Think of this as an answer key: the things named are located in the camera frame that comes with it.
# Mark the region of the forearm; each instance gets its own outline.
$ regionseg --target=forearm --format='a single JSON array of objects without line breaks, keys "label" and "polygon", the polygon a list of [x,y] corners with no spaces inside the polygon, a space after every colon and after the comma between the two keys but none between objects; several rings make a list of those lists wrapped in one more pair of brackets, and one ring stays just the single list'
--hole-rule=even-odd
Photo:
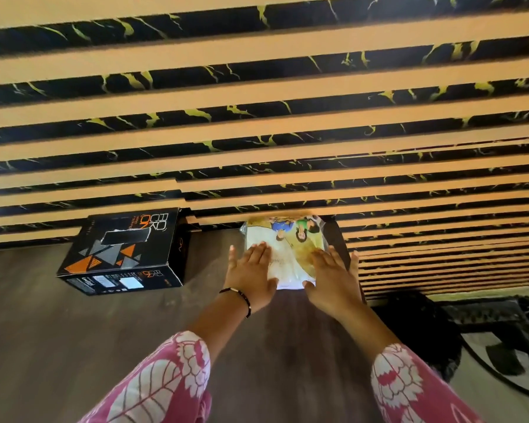
[{"label": "forearm", "polygon": [[400,342],[368,305],[357,303],[338,320],[371,364],[384,348]]},{"label": "forearm", "polygon": [[205,341],[212,364],[247,315],[247,303],[235,292],[219,294],[187,328]]}]

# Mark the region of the pink shirt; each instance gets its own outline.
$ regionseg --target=pink shirt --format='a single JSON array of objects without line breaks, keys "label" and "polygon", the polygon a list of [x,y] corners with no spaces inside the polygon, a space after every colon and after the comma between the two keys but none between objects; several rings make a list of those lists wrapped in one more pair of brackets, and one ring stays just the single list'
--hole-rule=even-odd
[{"label": "pink shirt", "polygon": [[[204,423],[210,355],[190,331],[162,343],[81,423]],[[483,423],[448,384],[407,347],[388,346],[374,361],[371,383],[387,423]]]}]

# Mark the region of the black box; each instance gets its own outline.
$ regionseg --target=black box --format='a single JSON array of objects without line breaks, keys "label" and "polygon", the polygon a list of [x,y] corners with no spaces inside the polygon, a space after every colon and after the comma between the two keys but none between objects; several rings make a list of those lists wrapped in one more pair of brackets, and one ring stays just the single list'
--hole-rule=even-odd
[{"label": "black box", "polygon": [[178,208],[92,215],[57,277],[88,296],[182,286],[188,227]]}]

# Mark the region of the bracelet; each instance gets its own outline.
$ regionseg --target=bracelet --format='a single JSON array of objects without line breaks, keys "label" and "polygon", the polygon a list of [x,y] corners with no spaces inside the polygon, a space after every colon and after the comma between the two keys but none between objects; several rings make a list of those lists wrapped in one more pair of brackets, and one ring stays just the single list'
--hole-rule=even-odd
[{"label": "bracelet", "polygon": [[245,319],[247,319],[251,315],[251,302],[249,301],[247,296],[244,293],[242,293],[240,290],[235,289],[235,288],[222,289],[221,291],[219,291],[219,293],[221,294],[222,292],[227,292],[227,291],[237,292],[241,297],[243,297],[243,300],[245,300],[245,303],[247,303],[247,306],[249,307],[249,313],[247,313],[247,316],[245,317]]}]

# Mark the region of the orange triangle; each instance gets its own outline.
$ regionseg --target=orange triangle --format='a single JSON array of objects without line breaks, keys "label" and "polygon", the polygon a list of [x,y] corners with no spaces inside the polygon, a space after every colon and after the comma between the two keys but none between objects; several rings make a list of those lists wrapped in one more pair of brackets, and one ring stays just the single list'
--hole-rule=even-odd
[{"label": "orange triangle", "polygon": [[101,261],[99,259],[92,258],[92,262],[90,263],[90,266],[88,268],[95,267],[95,266],[97,266],[100,263],[101,263]]},{"label": "orange triangle", "polygon": [[67,270],[69,273],[85,273],[88,263],[90,263],[91,259],[92,256],[87,256],[86,258],[83,258],[71,264],[70,266],[65,267],[65,270]]},{"label": "orange triangle", "polygon": [[125,255],[125,256],[128,256],[131,258],[131,256],[133,255],[133,250],[135,249],[135,244],[131,245],[131,246],[128,246],[126,249],[122,249],[120,252]]}]

